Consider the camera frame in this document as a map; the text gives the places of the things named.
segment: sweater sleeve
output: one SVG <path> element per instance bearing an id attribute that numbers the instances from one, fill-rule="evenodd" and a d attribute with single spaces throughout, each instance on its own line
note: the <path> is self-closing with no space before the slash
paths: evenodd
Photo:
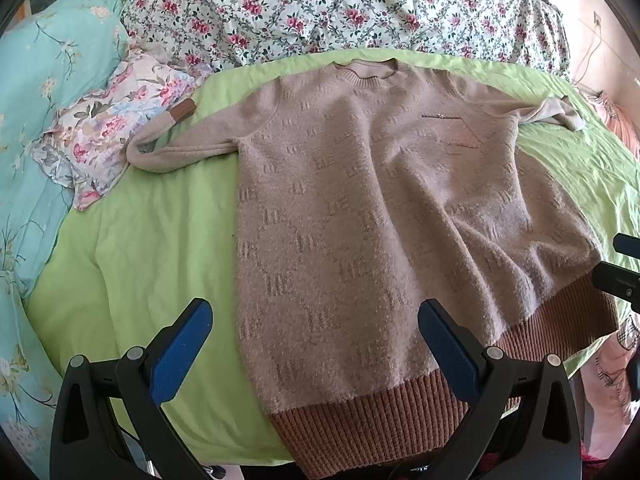
<path id="1" fill-rule="evenodd" d="M 141 152 L 145 144 L 175 125 L 171 112 L 163 112 L 135 133 L 127 146 L 127 160 L 141 170 L 167 173 L 210 156 L 237 151 L 235 139 L 265 126 L 278 109 L 281 93 L 279 78 L 265 83 L 243 101 L 202 119 L 164 148 Z"/>
<path id="2" fill-rule="evenodd" d="M 560 124 L 572 132 L 584 128 L 584 120 L 571 106 L 567 96 L 562 99 L 547 97 L 539 104 L 527 103 L 497 88 L 453 73 L 449 73 L 448 86 L 493 117 L 513 117 L 519 123 Z"/>

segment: electrical cable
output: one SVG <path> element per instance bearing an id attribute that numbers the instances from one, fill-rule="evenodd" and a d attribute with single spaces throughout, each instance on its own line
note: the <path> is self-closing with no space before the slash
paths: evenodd
<path id="1" fill-rule="evenodd" d="M 593 54 L 595 54 L 596 50 L 598 50 L 600 45 L 602 44 L 602 25 L 601 24 L 598 24 L 598 30 L 600 31 L 599 33 L 600 41 L 596 45 L 596 48 L 594 48 L 593 51 L 591 51 L 591 53 L 589 54 L 589 58 L 587 59 L 587 68 L 584 69 L 584 74 L 582 74 L 582 77 L 578 79 L 578 81 L 576 81 L 574 85 L 579 84 L 580 81 L 582 81 L 584 77 L 587 75 L 587 72 L 589 71 L 589 63 L 591 62 L 591 57 L 593 57 Z"/>
<path id="2" fill-rule="evenodd" d="M 389 476 L 386 477 L 386 480 L 394 480 L 396 478 L 396 473 L 398 472 L 398 470 L 401 468 L 401 465 L 398 464 L 396 465 L 392 470 L 391 473 L 389 473 Z"/>

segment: ribbed neckline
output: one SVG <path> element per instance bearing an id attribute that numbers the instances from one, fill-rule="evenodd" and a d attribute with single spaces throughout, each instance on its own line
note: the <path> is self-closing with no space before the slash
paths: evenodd
<path id="1" fill-rule="evenodd" d="M 388 66 L 389 61 L 393 61 L 392 68 L 395 72 L 387 77 L 360 77 L 354 70 L 354 64 L 367 65 L 367 66 Z M 401 83 L 409 75 L 410 67 L 407 63 L 396 59 L 395 57 L 387 59 L 385 61 L 366 61 L 363 59 L 353 59 L 348 65 L 341 65 L 335 61 L 330 65 L 336 72 L 339 79 L 349 83 L 356 88 L 391 88 L 398 83 Z"/>

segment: bed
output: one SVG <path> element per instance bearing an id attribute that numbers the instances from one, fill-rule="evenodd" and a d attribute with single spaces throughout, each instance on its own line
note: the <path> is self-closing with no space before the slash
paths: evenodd
<path id="1" fill-rule="evenodd" d="M 331 60 L 391 55 L 467 74 L 525 100 L 569 95 L 587 121 L 584 131 L 571 134 L 558 126 L 528 124 L 520 129 L 519 145 L 569 191 L 596 231 L 605 259 L 638 267 L 610 244 L 618 231 L 639 227 L 637 162 L 566 81 L 518 65 L 369 49 L 294 57 L 212 76 L 195 96 L 196 116 L 170 134 L 277 75 Z M 165 412 L 202 463 L 274 464 L 290 455 L 260 411 L 236 338 L 236 167 L 237 157 L 225 155 L 164 175 L 130 168 L 100 203 L 69 213 L 26 313 L 63 372 L 77 353 L 103 360 L 147 344 L 192 297 L 207 298 L 214 306 L 212 336 Z M 626 314 L 625 304 L 619 304 L 619 318 Z M 568 359 L 567 371 L 573 374 L 597 344 Z"/>

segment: floral comforter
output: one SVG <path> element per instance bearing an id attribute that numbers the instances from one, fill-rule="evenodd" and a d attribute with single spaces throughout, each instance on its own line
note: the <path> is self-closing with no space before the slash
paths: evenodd
<path id="1" fill-rule="evenodd" d="M 568 76 L 548 0 L 131 0 L 129 35 L 217 71 L 358 46 L 511 62 Z"/>

